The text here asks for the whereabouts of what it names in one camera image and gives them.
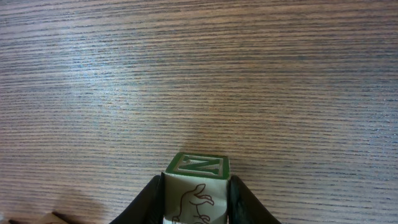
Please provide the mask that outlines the number 2 wooden block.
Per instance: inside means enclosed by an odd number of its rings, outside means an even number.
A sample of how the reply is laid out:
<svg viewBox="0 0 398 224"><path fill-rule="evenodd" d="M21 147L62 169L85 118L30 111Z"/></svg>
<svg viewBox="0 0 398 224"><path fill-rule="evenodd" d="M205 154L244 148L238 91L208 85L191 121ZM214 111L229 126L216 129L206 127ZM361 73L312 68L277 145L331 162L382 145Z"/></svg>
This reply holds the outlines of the number 2 wooden block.
<svg viewBox="0 0 398 224"><path fill-rule="evenodd" d="M66 221L62 220L53 213L47 213L40 219L33 222L33 224L68 224Z"/></svg>

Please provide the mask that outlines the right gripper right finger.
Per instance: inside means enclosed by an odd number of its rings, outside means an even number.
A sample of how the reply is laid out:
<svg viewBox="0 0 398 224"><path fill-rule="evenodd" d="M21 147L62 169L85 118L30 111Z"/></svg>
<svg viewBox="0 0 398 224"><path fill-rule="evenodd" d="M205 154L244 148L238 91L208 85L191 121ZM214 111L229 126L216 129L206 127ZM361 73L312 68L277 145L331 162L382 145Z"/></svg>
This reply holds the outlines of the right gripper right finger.
<svg viewBox="0 0 398 224"><path fill-rule="evenodd" d="M236 175L229 180L229 224L281 224Z"/></svg>

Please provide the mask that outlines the plain animal wooden block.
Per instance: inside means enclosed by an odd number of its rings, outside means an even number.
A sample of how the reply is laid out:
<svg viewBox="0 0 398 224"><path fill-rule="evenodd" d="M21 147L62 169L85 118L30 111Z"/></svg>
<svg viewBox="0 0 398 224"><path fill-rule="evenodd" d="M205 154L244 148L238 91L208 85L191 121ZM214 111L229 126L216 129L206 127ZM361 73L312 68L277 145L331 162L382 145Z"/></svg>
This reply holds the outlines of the plain animal wooden block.
<svg viewBox="0 0 398 224"><path fill-rule="evenodd" d="M166 168L164 223L225 224L229 159L179 152Z"/></svg>

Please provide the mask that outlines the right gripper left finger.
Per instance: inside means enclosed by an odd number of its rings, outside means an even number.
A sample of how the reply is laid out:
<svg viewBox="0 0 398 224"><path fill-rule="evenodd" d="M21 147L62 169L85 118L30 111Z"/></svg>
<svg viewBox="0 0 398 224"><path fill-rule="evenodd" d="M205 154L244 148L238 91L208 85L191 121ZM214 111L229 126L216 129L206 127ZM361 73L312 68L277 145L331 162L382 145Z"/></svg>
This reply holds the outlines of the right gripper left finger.
<svg viewBox="0 0 398 224"><path fill-rule="evenodd" d="M155 175L110 224L163 224L165 175Z"/></svg>

